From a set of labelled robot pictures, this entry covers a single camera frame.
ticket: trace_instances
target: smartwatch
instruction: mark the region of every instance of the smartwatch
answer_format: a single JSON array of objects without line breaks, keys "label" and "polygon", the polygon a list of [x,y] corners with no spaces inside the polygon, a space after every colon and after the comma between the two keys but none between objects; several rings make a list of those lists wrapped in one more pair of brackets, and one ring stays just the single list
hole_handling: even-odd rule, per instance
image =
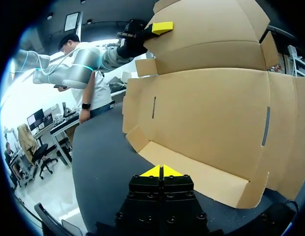
[{"label": "smartwatch", "polygon": [[91,104],[90,103],[83,103],[82,104],[82,109],[88,110],[90,108]]}]

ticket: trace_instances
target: black table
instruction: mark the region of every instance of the black table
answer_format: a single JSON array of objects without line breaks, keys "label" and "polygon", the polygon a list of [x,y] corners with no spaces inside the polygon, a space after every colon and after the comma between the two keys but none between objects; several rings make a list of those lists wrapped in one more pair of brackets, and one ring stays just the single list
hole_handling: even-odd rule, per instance
[{"label": "black table", "polygon": [[[96,222],[115,225],[115,214],[122,206],[128,183],[154,165],[138,155],[122,133],[122,104],[76,128],[73,139],[73,178],[78,206],[89,232]],[[266,189],[254,209],[234,209],[196,193],[208,217],[210,231],[225,233],[248,223],[274,202],[283,202],[279,193]],[[305,202],[305,184],[296,201]]]}]

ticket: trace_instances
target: ceiling light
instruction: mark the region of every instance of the ceiling light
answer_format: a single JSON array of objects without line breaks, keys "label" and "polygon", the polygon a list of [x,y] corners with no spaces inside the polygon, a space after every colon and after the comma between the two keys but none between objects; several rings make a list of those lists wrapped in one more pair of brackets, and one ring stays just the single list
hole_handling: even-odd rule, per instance
[{"label": "ceiling light", "polygon": [[52,19],[52,16],[53,16],[53,12],[51,12],[48,17],[46,18],[47,20],[51,20]]},{"label": "ceiling light", "polygon": [[72,13],[66,16],[64,32],[68,30],[73,30],[77,26],[79,12]]}]

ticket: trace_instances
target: floor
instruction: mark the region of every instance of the floor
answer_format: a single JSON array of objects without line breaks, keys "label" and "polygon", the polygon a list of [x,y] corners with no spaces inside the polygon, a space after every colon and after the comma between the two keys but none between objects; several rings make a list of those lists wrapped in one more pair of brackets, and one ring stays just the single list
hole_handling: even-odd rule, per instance
[{"label": "floor", "polygon": [[[48,157],[56,158],[56,151],[49,153]],[[41,179],[40,171],[37,171],[34,180],[25,188],[16,188],[15,195],[34,215],[38,216],[34,205],[41,203],[56,220],[66,220],[85,235],[87,229],[78,208],[72,169],[65,166],[60,159],[59,162],[50,163],[49,168],[53,171],[52,175],[45,170],[42,173],[44,179]]]}]

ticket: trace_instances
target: yellow triangle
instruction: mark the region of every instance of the yellow triangle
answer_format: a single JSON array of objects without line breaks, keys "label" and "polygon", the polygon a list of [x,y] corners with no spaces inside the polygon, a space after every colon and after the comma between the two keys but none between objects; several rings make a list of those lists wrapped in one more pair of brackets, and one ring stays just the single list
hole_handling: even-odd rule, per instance
[{"label": "yellow triangle", "polygon": [[183,176],[183,175],[171,169],[169,166],[163,165],[163,176],[168,177],[168,176]]},{"label": "yellow triangle", "polygon": [[149,177],[149,176],[159,177],[159,172],[160,172],[160,165],[157,165],[157,166],[153,167],[152,169],[150,169],[149,171],[146,171],[145,173],[143,173],[140,176],[143,176],[143,177]]},{"label": "yellow triangle", "polygon": [[173,22],[160,22],[152,24],[152,32],[161,35],[162,33],[173,30]]}]

